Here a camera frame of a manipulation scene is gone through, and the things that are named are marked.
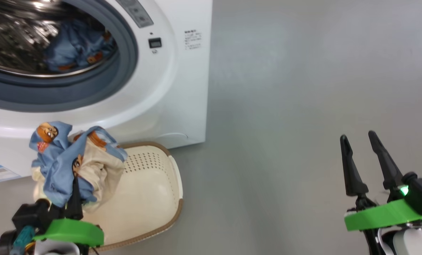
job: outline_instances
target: green light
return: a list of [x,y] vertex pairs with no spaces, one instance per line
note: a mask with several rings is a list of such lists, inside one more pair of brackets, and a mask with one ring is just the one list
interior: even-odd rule
[[403,193],[403,195],[405,196],[406,194],[408,194],[409,192],[409,186],[404,186],[400,188],[400,191]]

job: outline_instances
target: gray control panel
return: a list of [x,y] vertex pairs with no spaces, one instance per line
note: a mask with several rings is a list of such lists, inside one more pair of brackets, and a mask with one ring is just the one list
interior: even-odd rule
[[154,24],[151,17],[137,0],[117,0],[120,5],[132,17],[139,28],[144,28]]

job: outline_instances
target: washing machine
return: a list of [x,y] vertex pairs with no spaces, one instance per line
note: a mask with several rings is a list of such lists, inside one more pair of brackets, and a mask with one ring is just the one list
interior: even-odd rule
[[[47,70],[39,52],[65,15],[80,14],[111,34],[113,51]],[[0,1],[0,173],[10,173],[0,181],[31,175],[28,141],[46,121],[72,124],[71,134],[102,126],[120,143],[203,142],[211,14],[212,0]]]

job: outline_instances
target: red patterned patch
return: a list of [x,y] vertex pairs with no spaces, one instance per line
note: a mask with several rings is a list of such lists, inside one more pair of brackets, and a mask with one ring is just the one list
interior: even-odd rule
[[38,152],[43,153],[47,147],[49,147],[47,142],[38,142]]

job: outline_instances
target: stainless steel drum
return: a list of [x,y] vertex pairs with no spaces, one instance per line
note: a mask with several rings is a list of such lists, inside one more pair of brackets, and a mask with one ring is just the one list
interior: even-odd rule
[[44,61],[44,50],[58,35],[61,22],[81,19],[91,27],[105,29],[92,16],[58,0],[0,0],[0,71],[19,76],[55,78],[91,70],[100,61],[68,72],[53,72]]

